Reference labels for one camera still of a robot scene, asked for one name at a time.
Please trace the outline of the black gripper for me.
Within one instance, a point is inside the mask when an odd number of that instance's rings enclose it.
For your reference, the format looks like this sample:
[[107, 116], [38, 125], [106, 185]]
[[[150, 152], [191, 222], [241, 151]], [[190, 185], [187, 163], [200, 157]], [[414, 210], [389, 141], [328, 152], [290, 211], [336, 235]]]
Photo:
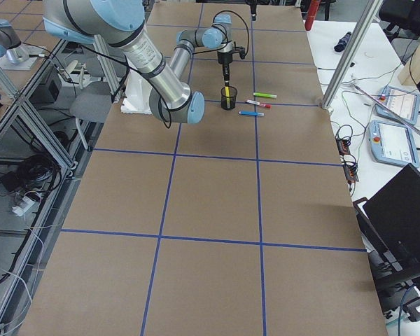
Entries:
[[217, 52], [218, 63], [222, 66], [225, 86], [230, 85], [230, 64], [233, 62], [235, 54], [238, 54], [243, 60], [247, 55], [247, 51], [245, 47], [237, 46], [234, 41], [229, 42], [227, 46]]
[[256, 20], [257, 19], [257, 0], [248, 0], [249, 5], [251, 6], [251, 19]]

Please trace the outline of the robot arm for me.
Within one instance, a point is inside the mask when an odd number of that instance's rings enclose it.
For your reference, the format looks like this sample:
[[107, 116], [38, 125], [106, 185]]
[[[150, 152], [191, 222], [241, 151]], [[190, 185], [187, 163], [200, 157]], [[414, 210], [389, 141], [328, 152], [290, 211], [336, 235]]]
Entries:
[[91, 44], [100, 35], [111, 47], [122, 50], [137, 72], [151, 86], [151, 113], [166, 126], [198, 123], [204, 115], [204, 95], [181, 81], [186, 64], [196, 48], [206, 47], [218, 55], [223, 68], [224, 88], [230, 89], [230, 63], [247, 50], [232, 40], [231, 10], [213, 17], [208, 28], [185, 30], [177, 35], [171, 60], [155, 47], [145, 28], [142, 1], [44, 1], [45, 30], [59, 39]]

